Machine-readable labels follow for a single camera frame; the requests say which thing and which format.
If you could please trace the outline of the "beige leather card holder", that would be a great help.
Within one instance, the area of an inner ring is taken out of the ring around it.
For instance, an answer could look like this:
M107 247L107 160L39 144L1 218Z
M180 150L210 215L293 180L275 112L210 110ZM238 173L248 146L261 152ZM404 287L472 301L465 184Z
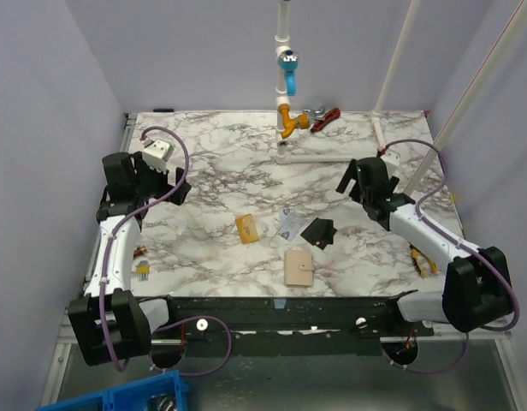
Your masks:
M309 250L288 249L284 255L284 282L287 287L313 285L313 258Z

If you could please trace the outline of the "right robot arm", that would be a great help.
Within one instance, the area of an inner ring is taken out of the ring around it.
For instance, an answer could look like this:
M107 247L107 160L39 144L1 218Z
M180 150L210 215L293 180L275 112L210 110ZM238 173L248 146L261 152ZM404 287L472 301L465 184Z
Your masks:
M448 323L467 333L507 315L519 315L505 254L456 236L425 214L416 201L396 192L380 157L352 160L337 187L365 210L368 218L429 257L445 276L440 292L409 291L393 298L383 314L385 329L405 334L415 322Z

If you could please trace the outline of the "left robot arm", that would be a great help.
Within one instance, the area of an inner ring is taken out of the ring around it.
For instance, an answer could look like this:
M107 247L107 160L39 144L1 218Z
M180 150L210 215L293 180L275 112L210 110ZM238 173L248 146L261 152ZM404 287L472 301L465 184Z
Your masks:
M139 302L131 290L134 249L150 200L163 198L180 206L191 189L181 167L169 183L170 155L169 149L144 149L102 160L106 186L96 213L98 254L83 296L68 305L70 324L89 366L148 354L154 332L169 338L179 330L180 319L166 298Z

